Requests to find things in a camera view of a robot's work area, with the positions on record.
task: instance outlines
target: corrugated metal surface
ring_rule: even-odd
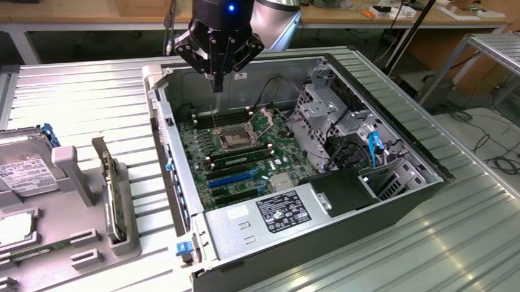
[[[469,35],[468,43],[511,71],[520,74],[520,35],[517,33]]]
[[[345,48],[293,52],[329,52],[337,57],[457,180],[396,226],[246,291],[517,291],[520,206],[495,175],[464,154],[361,55]],[[166,60],[178,61],[158,58],[27,66],[20,72],[9,128],[52,119],[62,142],[82,145],[82,169],[96,165],[88,140],[104,131],[108,149],[130,165],[140,216],[142,257],[60,286],[60,291],[179,288],[169,281],[178,264],[167,252],[174,231],[140,84],[140,67]],[[46,105],[44,111],[36,107]]]
[[[91,139],[104,136],[111,154],[128,165],[142,255],[130,263],[54,288],[111,291],[154,283],[171,272],[167,246],[175,238],[161,178],[140,69],[166,58],[24,66],[7,128],[48,122],[62,145],[75,145],[80,169],[100,162]]]

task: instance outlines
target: robotic arm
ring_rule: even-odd
[[[213,92],[223,91],[223,77],[241,71],[265,49],[261,36],[251,28],[251,17],[258,27],[266,23],[282,25],[287,18],[290,31],[300,21],[298,0],[194,0],[189,30],[175,38],[174,50],[187,64],[206,74]]]

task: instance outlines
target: blue pcie slot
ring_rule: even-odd
[[[214,181],[210,181],[209,187],[210,188],[221,187],[221,186],[226,186],[227,184],[233,184],[238,181],[247,181],[255,175],[257,170],[258,170],[258,168],[255,170],[250,170],[246,173],[242,173],[241,175],[230,176],[227,178],[221,178],[221,179],[217,179]]]

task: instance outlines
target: warning label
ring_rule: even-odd
[[[308,209],[294,190],[257,201],[257,206],[263,216],[267,230],[271,233],[286,230],[312,220]]]
[[[43,159],[0,165],[0,179],[17,193],[56,184]]]

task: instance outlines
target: power supply label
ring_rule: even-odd
[[[312,220],[294,190],[257,201],[257,206],[270,233],[277,233]]]

